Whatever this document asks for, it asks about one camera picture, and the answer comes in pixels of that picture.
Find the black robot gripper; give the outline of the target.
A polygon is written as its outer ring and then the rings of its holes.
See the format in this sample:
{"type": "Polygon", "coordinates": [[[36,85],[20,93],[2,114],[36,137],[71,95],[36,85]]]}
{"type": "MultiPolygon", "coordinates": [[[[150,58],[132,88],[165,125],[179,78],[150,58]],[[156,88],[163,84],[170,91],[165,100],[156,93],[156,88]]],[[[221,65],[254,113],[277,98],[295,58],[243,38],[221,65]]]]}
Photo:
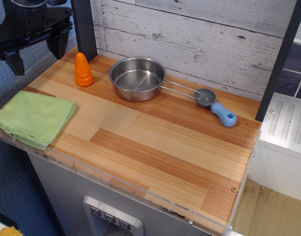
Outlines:
{"type": "Polygon", "coordinates": [[[72,30],[72,9],[65,0],[4,0],[5,18],[0,24],[0,60],[5,60],[16,76],[24,76],[20,50],[46,41],[57,58],[65,55],[72,30]]]}

